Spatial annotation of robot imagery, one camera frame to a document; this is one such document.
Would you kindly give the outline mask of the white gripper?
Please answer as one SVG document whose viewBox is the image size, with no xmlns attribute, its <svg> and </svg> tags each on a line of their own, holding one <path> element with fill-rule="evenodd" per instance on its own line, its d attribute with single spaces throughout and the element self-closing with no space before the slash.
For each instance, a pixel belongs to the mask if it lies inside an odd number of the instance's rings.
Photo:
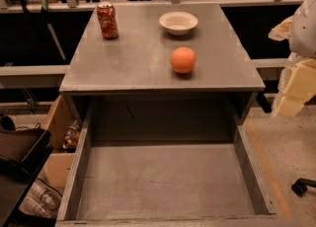
<svg viewBox="0 0 316 227">
<path fill-rule="evenodd" d="M 290 16 L 276 25 L 268 34 L 270 39 L 289 39 Z M 304 105 L 316 96 L 316 59 L 292 52 L 282 70 L 278 93 L 273 103 L 273 114 L 283 117 L 297 116 Z"/>
</svg>

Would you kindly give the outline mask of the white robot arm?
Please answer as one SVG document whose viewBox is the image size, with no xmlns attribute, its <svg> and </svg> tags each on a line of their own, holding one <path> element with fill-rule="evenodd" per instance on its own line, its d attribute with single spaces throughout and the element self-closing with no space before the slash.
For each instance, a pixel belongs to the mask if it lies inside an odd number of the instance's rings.
<svg viewBox="0 0 316 227">
<path fill-rule="evenodd" d="M 297 116 L 316 96 L 316 0 L 304 0 L 291 17 L 271 29 L 269 38 L 287 39 L 291 51 L 281 71 L 273 113 Z"/>
</svg>

